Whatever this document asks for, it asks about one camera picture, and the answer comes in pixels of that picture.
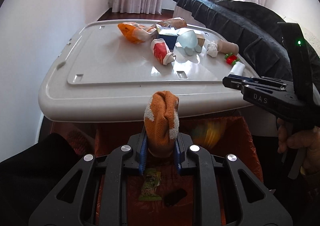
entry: wooden floor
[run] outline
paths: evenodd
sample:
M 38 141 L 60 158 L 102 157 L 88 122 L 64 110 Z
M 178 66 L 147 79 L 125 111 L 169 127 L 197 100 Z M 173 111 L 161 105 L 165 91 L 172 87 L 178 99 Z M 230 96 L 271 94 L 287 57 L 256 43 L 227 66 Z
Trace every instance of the wooden floor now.
M 162 10 L 162 14 L 135 14 L 135 13 L 113 13 L 112 9 L 109 9 L 104 13 L 98 21 L 111 20 L 111 19 L 154 19 L 154 20 L 166 20 L 173 16 L 173 10 Z

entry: snack bag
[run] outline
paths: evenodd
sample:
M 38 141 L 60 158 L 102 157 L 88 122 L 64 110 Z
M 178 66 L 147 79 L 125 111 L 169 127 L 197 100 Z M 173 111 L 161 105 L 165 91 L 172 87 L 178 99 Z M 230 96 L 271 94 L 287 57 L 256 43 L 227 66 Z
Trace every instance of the snack bag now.
M 173 27 L 174 29 L 179 29 L 187 27 L 187 22 L 182 18 L 167 19 L 157 23 L 161 27 Z
M 136 22 L 124 22 L 118 24 L 121 33 L 132 43 L 143 43 L 156 34 L 155 27 L 139 25 Z
M 141 188 L 139 201 L 161 201 L 162 198 L 156 194 L 157 186 L 160 185 L 161 172 L 155 168 L 145 170 L 145 181 Z
M 151 51 L 163 65 L 167 65 L 168 63 L 175 61 L 173 52 L 170 52 L 163 38 L 155 39 L 151 42 Z

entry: orange plastic bag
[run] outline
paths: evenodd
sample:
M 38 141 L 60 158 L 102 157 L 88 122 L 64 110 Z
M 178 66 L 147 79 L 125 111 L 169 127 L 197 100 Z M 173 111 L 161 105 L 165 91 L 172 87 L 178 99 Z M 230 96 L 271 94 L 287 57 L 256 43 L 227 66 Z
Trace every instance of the orange plastic bag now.
M 143 43 L 153 38 L 156 34 L 156 28 L 139 25 L 136 22 L 124 22 L 118 24 L 121 33 L 131 43 Z

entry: orange knit glove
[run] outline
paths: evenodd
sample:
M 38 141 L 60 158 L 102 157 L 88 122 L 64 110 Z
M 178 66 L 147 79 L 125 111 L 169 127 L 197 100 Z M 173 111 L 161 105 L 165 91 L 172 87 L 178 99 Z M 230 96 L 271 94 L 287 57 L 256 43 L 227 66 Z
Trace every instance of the orange knit glove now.
M 156 92 L 144 113 L 148 147 L 155 157 L 168 157 L 179 132 L 179 98 L 169 91 Z

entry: blue gripper pad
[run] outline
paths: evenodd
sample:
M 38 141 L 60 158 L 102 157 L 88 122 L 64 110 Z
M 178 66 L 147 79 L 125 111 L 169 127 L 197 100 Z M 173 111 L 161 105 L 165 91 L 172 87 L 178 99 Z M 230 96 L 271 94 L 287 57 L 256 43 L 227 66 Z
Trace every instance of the blue gripper pad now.
M 147 163 L 147 154 L 148 154 L 148 144 L 147 144 L 147 133 L 142 140 L 141 150 L 139 153 L 139 174 L 143 175 L 143 172 L 146 168 Z
M 174 164 L 176 165 L 178 174 L 180 174 L 181 173 L 181 152 L 180 152 L 179 144 L 177 140 L 174 143 L 173 159 L 174 159 Z

